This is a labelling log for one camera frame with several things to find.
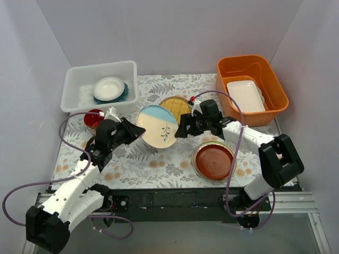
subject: red bowl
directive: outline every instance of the red bowl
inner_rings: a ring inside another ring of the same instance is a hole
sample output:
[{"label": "red bowl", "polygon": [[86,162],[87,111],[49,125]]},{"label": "red bowl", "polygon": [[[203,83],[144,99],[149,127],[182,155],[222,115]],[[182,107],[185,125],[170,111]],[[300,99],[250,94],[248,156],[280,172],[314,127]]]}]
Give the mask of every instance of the red bowl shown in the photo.
[{"label": "red bowl", "polygon": [[[102,110],[90,110],[89,112],[103,112]],[[99,115],[89,115],[86,114],[84,116],[84,123],[91,129],[96,129],[99,123],[104,120],[104,117]]]}]

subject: orange plastic bin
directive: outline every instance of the orange plastic bin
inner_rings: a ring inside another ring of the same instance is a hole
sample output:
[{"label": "orange plastic bin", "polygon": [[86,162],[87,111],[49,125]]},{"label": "orange plastic bin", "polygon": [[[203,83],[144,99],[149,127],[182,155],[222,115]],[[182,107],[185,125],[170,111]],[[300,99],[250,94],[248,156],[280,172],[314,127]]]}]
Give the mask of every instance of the orange plastic bin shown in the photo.
[{"label": "orange plastic bin", "polygon": [[[252,80],[260,88],[265,98],[266,111],[243,113],[246,125],[267,125],[287,108],[288,98],[270,64],[263,57],[249,55],[223,58],[218,62],[217,69],[217,90],[219,91],[228,94],[227,83],[240,80]],[[241,121],[240,114],[233,107],[231,100],[222,94],[219,94],[219,98],[225,115]]]}]

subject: white plastic bin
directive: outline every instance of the white plastic bin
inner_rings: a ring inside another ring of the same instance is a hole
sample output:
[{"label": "white plastic bin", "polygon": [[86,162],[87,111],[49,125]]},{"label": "white plastic bin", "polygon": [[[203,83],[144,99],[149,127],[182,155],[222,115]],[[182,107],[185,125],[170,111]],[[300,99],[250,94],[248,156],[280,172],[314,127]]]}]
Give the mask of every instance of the white plastic bin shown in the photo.
[{"label": "white plastic bin", "polygon": [[[105,77],[118,77],[128,85],[129,94],[124,102],[97,104],[94,101],[92,88]],[[73,67],[67,71],[60,107],[64,112],[75,113],[95,108],[105,112],[114,106],[118,114],[124,114],[137,109],[138,98],[137,64],[134,61],[103,63]]]}]

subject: glass surface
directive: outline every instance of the glass surface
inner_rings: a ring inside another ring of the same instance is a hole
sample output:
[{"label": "glass surface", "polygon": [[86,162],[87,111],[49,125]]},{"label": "glass surface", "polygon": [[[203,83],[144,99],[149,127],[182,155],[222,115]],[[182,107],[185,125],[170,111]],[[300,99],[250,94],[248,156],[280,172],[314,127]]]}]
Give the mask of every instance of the glass surface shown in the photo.
[{"label": "glass surface", "polygon": [[[61,252],[69,253],[320,253],[307,214],[273,214],[263,228],[249,232],[237,224],[220,222],[137,222],[126,240],[94,231],[83,221]],[[128,224],[113,224],[109,231],[126,234]],[[47,251],[36,248],[35,254]]]}]

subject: woven bamboo plate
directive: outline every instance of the woven bamboo plate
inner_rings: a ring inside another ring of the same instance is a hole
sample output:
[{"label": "woven bamboo plate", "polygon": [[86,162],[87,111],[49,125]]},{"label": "woven bamboo plate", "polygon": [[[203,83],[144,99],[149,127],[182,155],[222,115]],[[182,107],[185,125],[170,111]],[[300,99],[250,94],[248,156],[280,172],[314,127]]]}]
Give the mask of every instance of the woven bamboo plate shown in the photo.
[{"label": "woven bamboo plate", "polygon": [[188,114],[192,111],[189,104],[187,104],[187,100],[178,96],[168,97],[161,101],[159,105],[170,111],[178,124],[180,124],[180,115]]}]

